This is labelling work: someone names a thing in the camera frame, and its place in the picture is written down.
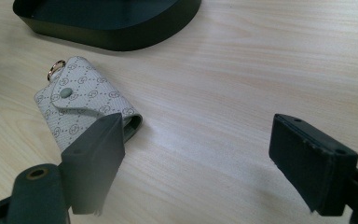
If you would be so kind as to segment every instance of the dark green tray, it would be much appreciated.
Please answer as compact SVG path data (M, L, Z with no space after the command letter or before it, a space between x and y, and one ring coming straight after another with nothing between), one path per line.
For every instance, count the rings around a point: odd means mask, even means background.
M34 32L101 49L142 49L184 28L201 0L16 0Z

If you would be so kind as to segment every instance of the black clamp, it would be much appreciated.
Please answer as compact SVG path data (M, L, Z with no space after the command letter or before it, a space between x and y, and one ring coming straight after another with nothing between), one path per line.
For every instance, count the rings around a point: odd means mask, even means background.
M274 117L269 156L300 193L310 210L342 216L358 224L358 154L301 119Z
M0 201L0 224L70 223L74 214L101 214L124 159L120 113L95 121L62 153L62 163L19 174L11 197Z

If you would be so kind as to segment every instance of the wooden table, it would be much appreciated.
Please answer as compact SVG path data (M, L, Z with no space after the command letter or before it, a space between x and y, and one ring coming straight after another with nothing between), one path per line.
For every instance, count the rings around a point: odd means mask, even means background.
M87 58L144 116L101 217L72 223L348 223L310 214L269 158L273 115L358 152L358 1L203 0L156 46L113 52L36 35L0 0L0 200L60 151L34 103L49 68Z

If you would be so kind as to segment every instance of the white wallet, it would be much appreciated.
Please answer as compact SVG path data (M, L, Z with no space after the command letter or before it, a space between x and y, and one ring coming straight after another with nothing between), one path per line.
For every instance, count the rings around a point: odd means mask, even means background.
M138 131L142 116L85 58L58 61L48 81L34 100L61 151L97 119L110 114L122 114L125 142Z

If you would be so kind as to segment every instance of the monogram pattern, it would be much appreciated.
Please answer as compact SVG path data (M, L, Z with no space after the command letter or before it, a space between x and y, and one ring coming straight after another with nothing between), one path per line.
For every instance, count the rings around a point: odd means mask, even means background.
M34 100L61 151L103 116L121 113L125 125L133 117L142 120L136 109L85 58L70 58L54 75L57 78L39 91ZM73 92L62 98L60 92L65 88Z

